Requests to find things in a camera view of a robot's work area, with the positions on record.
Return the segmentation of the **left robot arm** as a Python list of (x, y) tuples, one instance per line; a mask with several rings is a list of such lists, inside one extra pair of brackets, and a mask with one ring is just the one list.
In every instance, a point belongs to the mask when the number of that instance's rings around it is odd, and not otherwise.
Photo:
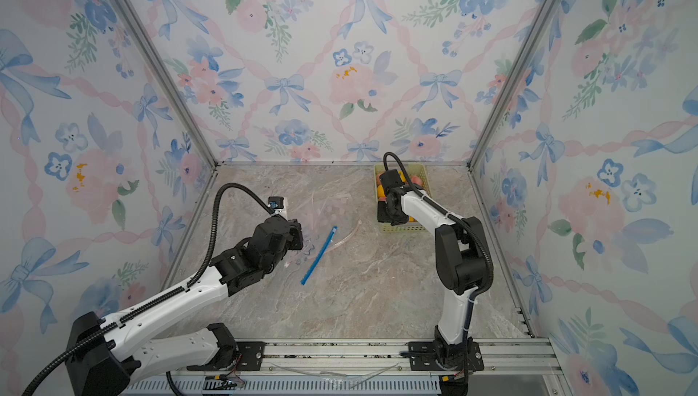
[(250, 238), (221, 252), (200, 279), (181, 281), (158, 296), (103, 317), (86, 312), (68, 340), (76, 352), (65, 361), (76, 395), (118, 395), (129, 385), (175, 369), (223, 370), (240, 357), (223, 323), (162, 339), (160, 333), (203, 308), (258, 283), (288, 251), (304, 245), (298, 220), (272, 216)]

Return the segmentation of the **green plastic basket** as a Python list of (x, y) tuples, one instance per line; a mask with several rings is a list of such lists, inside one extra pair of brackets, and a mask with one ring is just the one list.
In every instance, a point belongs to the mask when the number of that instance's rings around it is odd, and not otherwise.
[(406, 224), (390, 225), (377, 221), (379, 230), (385, 233), (427, 231), (428, 225), (425, 225), (423, 220), (428, 218), (428, 214), (432, 212), (432, 209), (427, 208), (427, 204), (424, 202), (425, 196), (431, 196), (425, 165), (422, 163), (407, 163), (405, 165), (408, 178), (411, 183), (418, 188), (419, 192), (415, 192), (412, 187), (405, 182), (403, 171), (398, 165), (390, 163), (389, 167), (391, 170), (396, 170), (396, 173), (401, 179), (401, 185), (387, 190), (383, 187), (381, 181), (381, 175), (385, 172), (385, 165), (383, 165), (383, 163), (376, 163), (376, 165), (374, 165), (374, 177), (376, 178), (376, 214), (377, 203), (379, 201), (399, 203), (402, 211), (406, 214)]

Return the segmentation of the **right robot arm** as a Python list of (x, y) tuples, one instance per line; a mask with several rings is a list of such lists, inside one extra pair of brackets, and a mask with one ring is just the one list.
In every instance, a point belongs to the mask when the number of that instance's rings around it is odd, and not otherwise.
[(445, 289), (442, 316), (434, 331), (432, 354), (425, 359), (446, 371), (465, 371), (472, 352), (469, 335), (477, 296), (494, 281), (494, 263), (481, 221), (462, 218), (429, 197), (397, 170), (380, 177), (384, 219), (393, 226), (411, 219), (434, 238), (436, 273)]

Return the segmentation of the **pink zipper clear bag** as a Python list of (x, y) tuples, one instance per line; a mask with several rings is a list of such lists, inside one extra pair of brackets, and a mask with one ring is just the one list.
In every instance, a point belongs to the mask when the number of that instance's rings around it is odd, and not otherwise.
[(324, 200), (312, 198), (294, 216), (300, 221), (304, 235), (304, 248), (296, 258), (296, 265), (307, 263), (319, 254), (333, 227), (336, 232), (327, 252), (351, 241), (362, 225), (358, 206), (348, 194)]

